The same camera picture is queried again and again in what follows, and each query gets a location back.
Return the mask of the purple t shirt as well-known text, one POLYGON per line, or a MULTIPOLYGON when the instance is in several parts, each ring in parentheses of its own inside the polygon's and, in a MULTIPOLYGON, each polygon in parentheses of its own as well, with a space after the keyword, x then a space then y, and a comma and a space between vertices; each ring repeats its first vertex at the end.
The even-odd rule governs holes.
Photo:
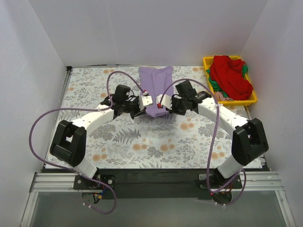
POLYGON ((162 69, 139 67, 141 88, 148 91, 153 101, 153 105, 146 108, 148 116, 156 118, 168 114, 164 108, 157 107, 156 98, 172 83, 172 72, 172 66, 162 69))

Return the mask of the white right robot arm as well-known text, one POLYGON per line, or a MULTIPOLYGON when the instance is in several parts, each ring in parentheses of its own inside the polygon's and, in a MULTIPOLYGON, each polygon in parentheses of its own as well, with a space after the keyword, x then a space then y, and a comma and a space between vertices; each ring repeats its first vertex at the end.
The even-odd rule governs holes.
POLYGON ((205 184, 208 189, 218 190, 227 187, 239 172, 256 158, 269 150, 265 130, 261 120, 252 120, 239 116, 220 105, 214 95, 208 92, 196 92, 191 85, 192 79, 179 79, 173 84, 177 94, 171 96, 166 109, 170 114, 184 115, 186 111, 212 120, 215 123, 213 135, 217 129, 224 129, 232 139, 231 154, 210 173, 210 164, 206 168, 205 184))

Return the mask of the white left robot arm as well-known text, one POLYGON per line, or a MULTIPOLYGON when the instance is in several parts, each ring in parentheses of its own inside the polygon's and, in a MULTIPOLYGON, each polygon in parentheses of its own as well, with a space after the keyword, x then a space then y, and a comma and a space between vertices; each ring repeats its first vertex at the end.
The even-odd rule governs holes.
POLYGON ((130 114, 132 119, 146 114, 146 107, 152 104, 147 91, 140 96, 130 95, 130 92, 130 87, 118 85, 114 94, 108 95, 95 111, 71 122, 62 120, 56 128, 51 155, 85 176, 84 183, 90 189, 98 188, 101 178, 98 168, 85 157, 87 136, 123 113, 130 114))

